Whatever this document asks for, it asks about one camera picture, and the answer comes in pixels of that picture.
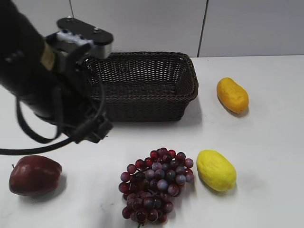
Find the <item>yellow mango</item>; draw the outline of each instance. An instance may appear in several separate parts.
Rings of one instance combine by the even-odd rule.
[[[245,89],[229,77],[218,82],[218,98],[221,103],[234,113],[241,113],[248,109],[249,97]]]
[[[237,172],[233,165],[217,151],[201,151],[196,163],[199,177],[212,189],[227,191],[234,188]]]

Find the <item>brown woven basket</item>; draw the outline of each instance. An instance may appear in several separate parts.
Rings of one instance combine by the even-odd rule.
[[[194,66],[182,53],[113,53],[105,60],[87,57],[83,66],[91,71],[88,81],[95,100],[98,84],[106,86],[110,121],[176,121],[198,95]]]

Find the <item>table surface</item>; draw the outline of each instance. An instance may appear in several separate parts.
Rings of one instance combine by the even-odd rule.
[[[196,159],[201,150],[223,154],[237,170],[237,186],[215,193],[198,178],[174,204],[166,228],[286,228],[303,224],[304,205],[304,56],[193,58],[199,96],[175,123],[115,123],[99,144],[71,144],[45,156],[63,167],[60,187],[40,198],[10,193],[11,164],[0,157],[1,228],[135,228],[121,215],[118,191],[129,163],[167,147]],[[231,77],[250,98],[249,112],[235,117],[219,103],[217,82]],[[40,146],[19,129],[14,98],[0,90],[2,148]],[[35,130],[54,128],[23,107]]]

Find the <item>red apple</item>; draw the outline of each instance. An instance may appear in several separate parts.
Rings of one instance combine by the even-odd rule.
[[[24,196],[34,196],[55,190],[59,184],[61,165],[38,155],[21,158],[9,178],[9,190]]]

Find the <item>white wall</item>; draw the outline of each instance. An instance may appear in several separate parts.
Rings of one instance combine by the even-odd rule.
[[[13,0],[13,2],[44,36],[58,31],[56,25],[58,19],[71,15],[68,0]]]
[[[72,0],[75,17],[114,35],[114,51],[196,57],[206,0]]]
[[[201,57],[304,54],[304,0],[209,0]]]

